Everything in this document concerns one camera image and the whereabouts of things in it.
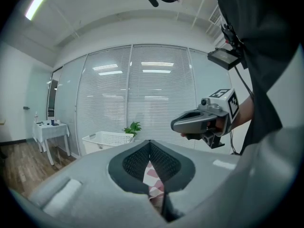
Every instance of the green plant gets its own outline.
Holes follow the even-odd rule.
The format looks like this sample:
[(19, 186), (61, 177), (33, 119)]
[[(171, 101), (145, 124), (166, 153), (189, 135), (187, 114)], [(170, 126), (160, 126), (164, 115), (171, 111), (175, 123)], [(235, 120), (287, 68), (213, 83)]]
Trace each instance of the green plant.
[(131, 134), (134, 134), (134, 137), (138, 134), (137, 132), (139, 132), (141, 130), (140, 128), (140, 125), (139, 125), (140, 122), (132, 122), (132, 124), (130, 125), (130, 127), (127, 127), (125, 128), (123, 131), (125, 133), (131, 133)]

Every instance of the laundry basket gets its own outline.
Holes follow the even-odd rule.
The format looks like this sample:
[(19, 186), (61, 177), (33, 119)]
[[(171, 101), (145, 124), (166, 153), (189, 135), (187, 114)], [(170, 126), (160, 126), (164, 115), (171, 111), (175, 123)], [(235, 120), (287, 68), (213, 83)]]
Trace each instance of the laundry basket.
[(134, 141), (134, 134), (97, 132), (82, 139), (87, 154)]

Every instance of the white table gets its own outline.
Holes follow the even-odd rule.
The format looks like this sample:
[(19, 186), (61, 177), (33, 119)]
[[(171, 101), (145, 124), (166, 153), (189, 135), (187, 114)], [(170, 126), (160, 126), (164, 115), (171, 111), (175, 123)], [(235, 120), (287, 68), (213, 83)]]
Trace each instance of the white table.
[(38, 143), (39, 150), (42, 152), (47, 152), (48, 159), (51, 165), (54, 165), (51, 153), (48, 147), (48, 139), (57, 138), (60, 136), (64, 136), (66, 153), (68, 156), (71, 155), (70, 150), (68, 148), (67, 137), (70, 135), (68, 127), (66, 124), (61, 123), (59, 126), (52, 126), (51, 121), (43, 121), (44, 124), (36, 124), (33, 123), (33, 138)]

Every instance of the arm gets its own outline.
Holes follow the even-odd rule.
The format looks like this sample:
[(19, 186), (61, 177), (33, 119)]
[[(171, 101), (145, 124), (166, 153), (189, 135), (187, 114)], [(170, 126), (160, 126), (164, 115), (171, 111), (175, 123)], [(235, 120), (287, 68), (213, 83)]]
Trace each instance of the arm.
[(249, 96), (239, 107), (239, 113), (232, 124), (232, 129), (249, 122), (253, 118), (254, 104)]

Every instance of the ceiling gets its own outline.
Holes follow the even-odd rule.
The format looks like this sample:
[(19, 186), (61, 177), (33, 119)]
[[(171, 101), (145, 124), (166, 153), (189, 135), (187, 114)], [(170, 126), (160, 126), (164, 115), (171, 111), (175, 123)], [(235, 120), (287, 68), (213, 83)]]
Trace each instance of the ceiling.
[(171, 4), (159, 1), (157, 8), (148, 0), (45, 0), (33, 20), (29, 21), (24, 14), (31, 1), (22, 0), (19, 3), (10, 27), (19, 37), (26, 37), (32, 44), (41, 45), (45, 54), (52, 54), (47, 62), (42, 61), (50, 66), (54, 65), (52, 61), (56, 60), (58, 52), (68, 42), (104, 24), (126, 19), (175, 19), (189, 23), (189, 29), (196, 26), (207, 31), (214, 40), (221, 33), (219, 27), (209, 21), (217, 6), (216, 0), (181, 0)]

